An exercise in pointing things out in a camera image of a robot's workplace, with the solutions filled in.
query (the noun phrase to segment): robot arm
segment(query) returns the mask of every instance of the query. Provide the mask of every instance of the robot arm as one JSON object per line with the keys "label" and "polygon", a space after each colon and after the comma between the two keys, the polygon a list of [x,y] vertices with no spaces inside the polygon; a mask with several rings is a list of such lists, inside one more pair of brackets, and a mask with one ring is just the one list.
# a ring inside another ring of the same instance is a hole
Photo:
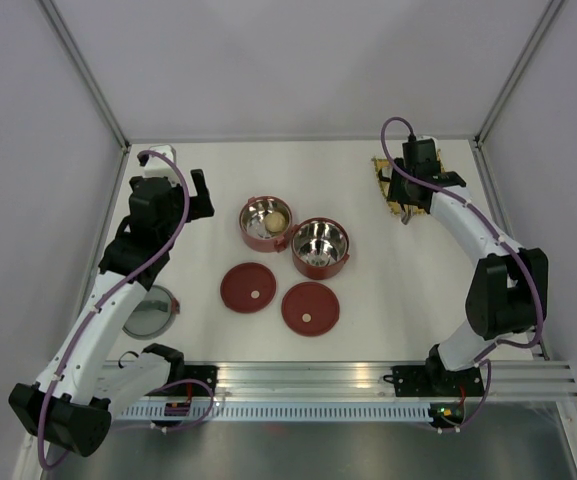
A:
{"label": "robot arm", "polygon": [[398,202],[402,210],[415,206],[436,218],[475,266],[465,302],[467,320],[433,347],[426,361],[429,375],[441,378],[445,372],[471,368],[500,340],[535,326],[534,297],[511,252],[534,280],[545,317],[548,259],[538,248],[524,249],[492,221],[482,219],[479,210],[469,208],[472,201],[466,183],[457,173],[442,171],[432,139],[417,140],[411,134],[403,152],[404,158],[394,159],[397,168],[388,200]]}
{"label": "robot arm", "polygon": [[[174,162],[172,147],[153,147],[152,151]],[[197,196],[185,197],[171,167],[159,158],[149,157],[139,158],[145,170],[143,177],[130,179],[130,215],[122,220],[114,240],[106,247],[90,297],[70,334],[34,384],[17,384],[8,399],[32,435],[38,435],[41,409],[47,402],[42,425],[45,440],[82,456],[99,447],[111,422],[125,408],[184,375],[183,354],[158,344],[146,347],[136,361],[121,371],[107,378],[102,372],[123,325],[170,256],[165,251],[146,268],[144,264],[162,249],[172,248],[172,244],[167,245],[180,228],[185,207],[186,223],[214,215],[201,170],[191,172]],[[126,277],[138,269],[140,273],[126,282]],[[104,296],[108,298],[100,307]],[[55,378],[65,358],[67,363],[59,378]]]}

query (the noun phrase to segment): white wall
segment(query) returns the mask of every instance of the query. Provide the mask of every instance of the white wall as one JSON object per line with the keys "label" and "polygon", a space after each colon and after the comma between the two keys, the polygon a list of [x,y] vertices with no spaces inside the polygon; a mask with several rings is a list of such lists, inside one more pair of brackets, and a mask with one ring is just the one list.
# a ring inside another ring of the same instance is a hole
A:
{"label": "white wall", "polygon": [[33,0],[0,0],[0,479],[8,406],[64,337],[119,149]]}
{"label": "white wall", "polygon": [[547,0],[57,0],[126,135],[474,134]]}
{"label": "white wall", "polygon": [[549,255],[547,339],[577,378],[577,1],[565,6],[486,150],[515,233]]}

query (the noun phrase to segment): red lid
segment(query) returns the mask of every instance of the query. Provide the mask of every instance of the red lid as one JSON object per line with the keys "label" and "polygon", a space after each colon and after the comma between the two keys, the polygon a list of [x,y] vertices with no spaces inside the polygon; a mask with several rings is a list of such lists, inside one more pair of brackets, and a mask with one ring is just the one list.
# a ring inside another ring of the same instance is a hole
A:
{"label": "red lid", "polygon": [[316,282],[295,285],[281,302],[286,325],[300,335],[323,335],[339,320],[339,301],[328,287]]}
{"label": "red lid", "polygon": [[258,263],[237,265],[221,281],[222,300],[239,313],[258,312],[272,301],[276,291],[275,276]]}

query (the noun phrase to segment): cable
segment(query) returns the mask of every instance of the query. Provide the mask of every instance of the cable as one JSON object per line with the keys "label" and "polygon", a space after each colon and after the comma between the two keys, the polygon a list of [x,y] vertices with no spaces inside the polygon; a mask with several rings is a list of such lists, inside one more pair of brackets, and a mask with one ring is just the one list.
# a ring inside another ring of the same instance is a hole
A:
{"label": "cable", "polygon": [[484,387],[484,393],[481,396],[481,400],[479,400],[479,403],[477,404],[477,406],[475,407],[475,409],[473,410],[473,412],[470,414],[470,416],[468,418],[466,418],[466,410],[465,407],[466,405],[464,404],[464,419],[460,424],[456,424],[455,422],[452,422],[450,420],[447,420],[446,418],[443,418],[443,420],[446,420],[447,423],[450,423],[451,425],[453,425],[450,428],[435,428],[435,427],[431,427],[428,425],[417,425],[417,424],[413,424],[415,427],[419,427],[419,428],[423,428],[424,430],[428,430],[428,431],[435,431],[437,433],[459,433],[461,432],[461,429],[468,426],[470,424],[470,422],[472,422],[475,417],[477,417],[477,415],[479,415],[479,413],[481,412],[481,408],[484,406],[484,403],[486,403],[486,400],[488,399],[488,395],[490,394],[490,385],[492,384],[492,364],[490,363],[490,360],[485,359],[481,362],[482,366],[486,367],[488,376],[486,378],[486,386]]}
{"label": "cable", "polygon": [[466,389],[459,385],[459,391],[461,392],[461,400],[459,400],[459,403],[455,408],[461,407],[466,402]]}
{"label": "cable", "polygon": [[184,385],[184,384],[199,385],[204,390],[206,390],[206,393],[208,393],[208,396],[210,397],[210,404],[208,405],[206,411],[202,413],[196,420],[193,420],[190,423],[182,423],[181,425],[177,425],[175,427],[166,427],[166,430],[164,430],[165,432],[178,432],[181,430],[188,430],[189,428],[192,428],[195,425],[200,424],[201,422],[204,421],[204,419],[208,415],[210,415],[210,412],[212,411],[212,408],[215,404],[215,394],[213,393],[212,389],[206,383],[202,382],[201,380],[195,380],[194,378],[187,378],[184,380],[177,380],[176,382],[171,382],[168,385],[164,385],[163,387],[153,390],[152,392],[149,393],[149,395],[157,392],[162,392],[164,390],[167,390],[168,388],[176,387],[177,385]]}
{"label": "cable", "polygon": [[121,354],[121,357],[119,357],[119,358],[117,359],[117,366],[118,366],[119,368],[125,368],[125,367],[121,364],[121,359],[124,358],[124,357],[125,357],[126,355],[128,355],[128,354],[134,355],[135,358],[139,358],[139,354],[138,354],[137,352],[134,352],[134,351],[132,351],[132,350],[128,350],[127,352],[122,353],[122,354]]}
{"label": "cable", "polygon": [[46,436],[46,417],[48,414],[48,404],[50,402],[50,399],[52,398],[53,393],[55,392],[55,389],[57,388],[57,384],[60,381],[60,380],[56,380],[56,379],[61,379],[63,371],[66,369],[66,365],[68,363],[68,360],[72,356],[72,353],[75,350],[75,347],[77,346],[77,343],[79,342],[79,339],[81,338],[84,331],[86,330],[86,327],[88,327],[88,325],[92,321],[95,314],[101,310],[101,307],[103,307],[104,304],[115,293],[117,293],[117,291],[120,288],[122,288],[124,285],[126,285],[127,283],[134,280],[140,273],[142,273],[144,270],[146,270],[148,267],[150,267],[152,264],[154,264],[157,260],[159,260],[159,258],[161,258],[166,252],[168,252],[172,248],[172,246],[175,243],[175,240],[177,240],[177,237],[179,236],[182,229],[184,228],[186,220],[188,219],[188,213],[190,212],[190,194],[188,191],[188,185],[186,184],[186,179],[184,178],[183,174],[181,173],[181,170],[179,170],[179,168],[177,167],[177,165],[175,165],[174,162],[172,162],[165,155],[163,155],[159,152],[155,152],[154,150],[144,150],[144,151],[140,152],[137,156],[140,157],[141,155],[144,155],[144,154],[150,155],[153,157],[157,157],[160,160],[164,161],[170,168],[172,168],[172,171],[177,175],[177,177],[179,177],[179,183],[181,185],[181,189],[182,189],[183,195],[184,195],[184,210],[183,210],[183,213],[181,215],[181,220],[179,221],[179,225],[177,225],[177,228],[173,232],[170,239],[165,243],[165,245],[163,247],[161,247],[161,249],[157,253],[155,253],[150,258],[150,260],[146,261],[143,265],[141,265],[139,268],[134,270],[127,277],[125,277],[121,281],[117,282],[117,284],[114,287],[112,287],[110,290],[108,290],[106,293],[104,293],[101,296],[99,301],[95,304],[94,309],[91,310],[88,313],[88,315],[86,315],[84,320],[79,325],[79,328],[77,328],[77,331],[73,335],[72,339],[70,340],[70,343],[68,343],[68,346],[66,347],[66,350],[64,351],[64,354],[61,357],[59,364],[57,365],[57,369],[55,370],[55,375],[54,375],[55,380],[52,380],[50,382],[50,384],[48,385],[48,388],[46,389],[46,393],[44,395],[43,402],[41,403],[41,410],[39,413],[39,425],[37,428],[37,451],[38,451],[37,453],[39,455],[39,464],[41,465],[41,468],[43,468],[44,470],[53,470],[54,468],[58,467],[66,459],[66,456],[69,453],[68,451],[64,452],[53,464],[49,464],[46,460],[46,452],[45,452],[45,448],[44,448],[44,439]]}
{"label": "cable", "polygon": [[526,266],[524,261],[521,259],[521,257],[519,257],[517,252],[515,252],[510,247],[510,245],[508,245],[504,241],[504,239],[502,238],[502,235],[500,235],[499,231],[490,222],[490,220],[488,220],[486,215],[484,215],[481,210],[479,210],[477,207],[475,207],[472,204],[472,202],[467,201],[462,196],[460,196],[460,195],[458,195],[458,194],[456,194],[450,190],[447,190],[445,188],[439,187],[439,186],[434,185],[432,183],[425,182],[425,181],[420,180],[416,177],[413,177],[408,172],[406,172],[405,170],[403,170],[402,168],[397,166],[397,164],[395,163],[395,160],[390,155],[390,152],[388,151],[388,145],[386,144],[386,129],[388,128],[388,125],[390,125],[394,121],[398,121],[398,122],[401,122],[404,125],[406,125],[406,127],[408,127],[408,130],[410,131],[410,136],[412,138],[414,138],[414,136],[415,136],[415,134],[413,132],[412,125],[410,125],[410,122],[408,122],[406,119],[404,119],[402,117],[390,117],[388,120],[386,120],[384,122],[383,126],[381,127],[381,147],[384,151],[384,154],[386,155],[386,158],[388,159],[388,162],[390,163],[390,166],[393,168],[393,171],[397,172],[399,175],[401,175],[402,177],[404,177],[406,180],[408,180],[410,182],[413,182],[413,183],[416,183],[417,185],[421,185],[422,187],[428,188],[428,189],[432,190],[433,192],[443,193],[444,195],[447,195],[448,197],[458,201],[464,207],[470,209],[470,211],[472,213],[474,213],[475,216],[477,216],[477,218],[484,224],[486,229],[492,234],[495,241],[497,241],[499,243],[499,245],[504,250],[506,250],[508,252],[508,254],[510,254],[512,259],[515,261],[515,263],[519,267],[519,270],[521,270],[521,273],[524,276],[524,278],[526,279],[526,283],[528,284],[528,288],[530,289],[530,294],[532,296],[533,303],[535,304],[535,312],[536,312],[536,316],[537,316],[537,326],[535,328],[535,335],[532,337],[532,340],[530,340],[528,343],[518,343],[518,342],[514,342],[512,340],[501,339],[501,340],[489,345],[482,353],[480,353],[477,356],[475,361],[476,362],[481,361],[483,358],[485,358],[486,355],[488,355],[491,351],[493,351],[497,347],[498,344],[510,345],[511,347],[523,348],[523,349],[534,347],[535,345],[537,345],[541,341],[541,334],[542,334],[543,325],[544,325],[544,312],[543,312],[543,308],[541,306],[541,298],[539,297],[539,292],[537,291],[537,285],[535,284],[535,281],[532,278],[532,275],[528,271],[528,267]]}
{"label": "cable", "polygon": [[192,385],[190,383],[186,384],[186,401],[181,404],[180,407],[177,406],[177,403],[174,403],[172,407],[166,406],[165,411],[166,413],[177,413],[181,412],[184,415],[187,415],[190,411],[190,405],[192,404]]}
{"label": "cable", "polygon": [[147,395],[152,395],[153,393],[159,393],[162,392],[164,390],[167,390],[169,388],[172,387],[176,387],[177,385],[199,385],[201,388],[203,388],[206,393],[208,394],[208,397],[210,397],[210,404],[208,405],[208,408],[206,409],[206,411],[204,413],[201,414],[201,416],[199,416],[196,420],[193,420],[190,423],[184,423],[181,425],[177,425],[174,427],[159,427],[157,425],[154,424],[136,424],[136,425],[126,425],[126,426],[122,426],[122,427],[118,427],[118,428],[113,428],[113,432],[120,432],[123,430],[134,430],[134,429],[144,429],[144,428],[148,428],[148,429],[159,429],[162,430],[162,432],[167,433],[167,432],[177,432],[180,430],[188,430],[189,428],[194,427],[195,425],[200,424],[201,422],[203,422],[206,417],[208,417],[208,415],[210,415],[210,412],[212,412],[213,406],[215,404],[215,394],[213,392],[213,390],[205,383],[202,382],[201,380],[196,380],[194,378],[186,378],[184,380],[177,380],[176,382],[170,382],[167,385],[164,385],[163,387],[157,388],[155,390],[153,390],[152,392],[149,392]]}

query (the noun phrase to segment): red container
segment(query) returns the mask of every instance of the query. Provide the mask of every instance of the red container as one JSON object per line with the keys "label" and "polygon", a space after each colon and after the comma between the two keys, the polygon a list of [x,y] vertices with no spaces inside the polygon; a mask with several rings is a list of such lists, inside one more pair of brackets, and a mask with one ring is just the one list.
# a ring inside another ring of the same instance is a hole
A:
{"label": "red container", "polygon": [[[279,212],[286,226],[279,232],[269,232],[264,218]],[[239,230],[246,245],[258,252],[281,252],[288,248],[292,234],[292,211],[286,202],[273,196],[249,198],[239,213]]]}
{"label": "red container", "polygon": [[334,277],[350,258],[346,230],[329,218],[310,218],[294,227],[291,245],[295,267],[313,280]]}

